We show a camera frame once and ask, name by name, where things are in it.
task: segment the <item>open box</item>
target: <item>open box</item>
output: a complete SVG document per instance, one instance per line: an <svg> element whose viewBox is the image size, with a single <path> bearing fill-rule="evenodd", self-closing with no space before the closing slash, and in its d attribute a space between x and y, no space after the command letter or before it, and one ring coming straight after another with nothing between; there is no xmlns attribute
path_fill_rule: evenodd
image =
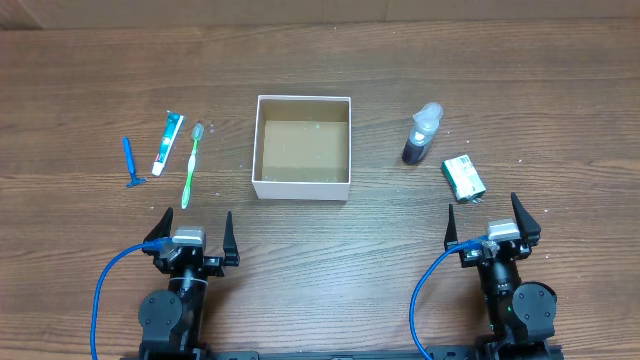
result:
<svg viewBox="0 0 640 360"><path fill-rule="evenodd" d="M260 199L346 201L351 98L260 95L251 181Z"/></svg>

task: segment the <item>bottle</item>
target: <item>bottle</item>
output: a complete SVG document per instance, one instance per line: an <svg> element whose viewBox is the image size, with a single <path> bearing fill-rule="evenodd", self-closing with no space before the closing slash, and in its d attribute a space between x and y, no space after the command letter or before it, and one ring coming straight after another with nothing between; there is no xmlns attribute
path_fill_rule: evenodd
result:
<svg viewBox="0 0 640 360"><path fill-rule="evenodd" d="M417 164L429 150L431 140L436 135L442 119L442 106L438 103L428 103L417 114L413 115L416 122L409 133L409 138L402 152L402 161L409 165Z"/></svg>

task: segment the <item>soap box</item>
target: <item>soap box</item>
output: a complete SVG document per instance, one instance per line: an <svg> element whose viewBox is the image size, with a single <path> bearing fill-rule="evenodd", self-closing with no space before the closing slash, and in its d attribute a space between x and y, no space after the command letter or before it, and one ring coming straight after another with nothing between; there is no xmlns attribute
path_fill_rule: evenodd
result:
<svg viewBox="0 0 640 360"><path fill-rule="evenodd" d="M260 95L251 182L260 199L346 201L351 98Z"/></svg>
<svg viewBox="0 0 640 360"><path fill-rule="evenodd" d="M473 201L487 191L469 155L444 161L442 171L449 179L458 201Z"/></svg>

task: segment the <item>blue and white toothpaste tube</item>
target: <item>blue and white toothpaste tube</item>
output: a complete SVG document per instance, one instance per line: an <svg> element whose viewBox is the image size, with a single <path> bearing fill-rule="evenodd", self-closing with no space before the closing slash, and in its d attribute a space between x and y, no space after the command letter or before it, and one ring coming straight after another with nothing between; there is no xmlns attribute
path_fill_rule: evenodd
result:
<svg viewBox="0 0 640 360"><path fill-rule="evenodd" d="M153 163L153 168L151 169L151 173L153 175L160 176L160 174L162 174L164 165L167 163L167 158L169 157L169 151L171 151L173 141L176 139L178 130L180 130L180 126L182 126L183 121L183 115L172 112L169 112L167 115L167 127L164 128L164 135L162 136L162 143L160 143L160 150L158 150L156 161Z"/></svg>

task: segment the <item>toothbrush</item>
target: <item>toothbrush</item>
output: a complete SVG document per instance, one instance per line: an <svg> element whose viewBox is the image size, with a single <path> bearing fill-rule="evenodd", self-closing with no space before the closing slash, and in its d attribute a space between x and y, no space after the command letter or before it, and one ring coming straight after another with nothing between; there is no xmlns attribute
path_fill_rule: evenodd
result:
<svg viewBox="0 0 640 360"><path fill-rule="evenodd" d="M186 209L189 205L189 198L191 197L191 178L193 172L196 169L196 153L198 152L198 142L202 139L204 134L204 125L200 122L193 127L191 138L193 139L193 150L191 150L191 156L189 157L189 165L187 165L187 183L184 185L184 191L182 192L182 209Z"/></svg>

